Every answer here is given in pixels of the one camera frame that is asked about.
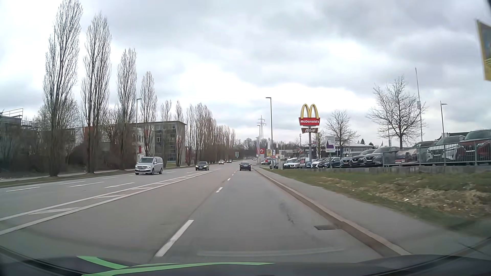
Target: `green stripe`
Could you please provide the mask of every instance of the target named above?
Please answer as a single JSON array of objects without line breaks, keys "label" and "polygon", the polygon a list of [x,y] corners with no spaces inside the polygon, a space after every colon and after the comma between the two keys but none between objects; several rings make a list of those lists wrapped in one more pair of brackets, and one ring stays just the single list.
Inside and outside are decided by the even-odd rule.
[{"label": "green stripe", "polygon": [[115,264],[115,263],[111,263],[111,262],[108,262],[108,261],[99,259],[98,257],[91,257],[91,256],[77,256],[77,257],[80,258],[80,259],[82,259],[82,260],[85,260],[87,262],[91,262],[91,263],[98,264],[98,265],[101,265],[101,266],[109,267],[109,268],[112,268],[112,269],[122,269],[122,268],[126,268],[127,267],[127,266],[124,266],[124,265]]},{"label": "green stripe", "polygon": [[94,274],[85,274],[82,276],[114,276],[121,274],[129,274],[129,273],[139,273],[139,272],[149,272],[149,271],[159,271],[159,270],[167,270],[167,269],[177,269],[177,268],[186,268],[186,267],[197,267],[197,266],[209,266],[209,265],[268,265],[273,263],[249,263],[249,262],[225,262],[225,263],[197,263],[197,264],[181,264],[181,265],[167,265],[167,266],[159,266],[159,267],[139,267],[139,268],[127,268],[120,270],[110,270],[105,272],[99,272]]},{"label": "green stripe", "polygon": [[164,266],[164,265],[173,265],[175,263],[159,263],[159,264],[142,264],[142,265],[137,265],[137,266],[132,266],[132,267],[140,267],[140,266]]}]

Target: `golden arches logo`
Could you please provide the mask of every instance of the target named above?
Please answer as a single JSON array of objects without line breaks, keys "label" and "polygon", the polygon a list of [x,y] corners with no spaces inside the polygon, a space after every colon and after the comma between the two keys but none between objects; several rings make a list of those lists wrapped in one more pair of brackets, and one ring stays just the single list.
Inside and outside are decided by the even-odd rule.
[{"label": "golden arches logo", "polygon": [[303,114],[305,113],[305,109],[307,109],[307,117],[306,118],[314,118],[312,117],[312,110],[315,111],[315,118],[320,119],[319,113],[317,112],[317,107],[315,104],[311,104],[310,107],[308,107],[307,104],[303,104],[302,109],[300,110],[300,119],[303,119]]}]

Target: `windshield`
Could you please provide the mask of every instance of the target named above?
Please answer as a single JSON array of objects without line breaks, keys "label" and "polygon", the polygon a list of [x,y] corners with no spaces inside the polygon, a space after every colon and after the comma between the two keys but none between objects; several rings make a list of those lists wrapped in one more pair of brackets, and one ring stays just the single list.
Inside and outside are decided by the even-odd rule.
[{"label": "windshield", "polygon": [[152,163],[153,162],[153,157],[143,157],[140,159],[140,163]]},{"label": "windshield", "polygon": [[483,129],[469,132],[464,140],[491,138],[491,130]]}]

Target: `street lamp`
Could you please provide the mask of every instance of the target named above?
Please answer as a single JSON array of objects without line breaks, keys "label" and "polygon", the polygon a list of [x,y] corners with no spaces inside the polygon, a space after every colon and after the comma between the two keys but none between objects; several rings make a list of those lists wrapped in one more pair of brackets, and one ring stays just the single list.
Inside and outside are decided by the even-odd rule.
[{"label": "street lamp", "polygon": [[446,106],[447,103],[442,103],[440,101],[440,112],[441,112],[441,137],[445,135],[445,127],[443,126],[443,106]]}]

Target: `advertising sign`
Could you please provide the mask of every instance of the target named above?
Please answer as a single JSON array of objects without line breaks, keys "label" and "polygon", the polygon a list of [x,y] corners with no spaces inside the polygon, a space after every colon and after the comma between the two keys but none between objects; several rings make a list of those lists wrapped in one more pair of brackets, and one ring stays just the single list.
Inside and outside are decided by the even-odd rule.
[{"label": "advertising sign", "polygon": [[318,128],[302,128],[302,133],[317,133]]},{"label": "advertising sign", "polygon": [[[304,117],[305,110],[307,110],[307,117]],[[315,111],[315,117],[312,117],[312,111]],[[303,104],[300,110],[299,123],[301,126],[305,127],[315,127],[321,124],[321,119],[319,117],[319,112],[317,112],[317,107],[315,104],[311,104],[308,107],[307,104]]]},{"label": "advertising sign", "polygon": [[326,136],[326,152],[336,152],[336,137]]}]

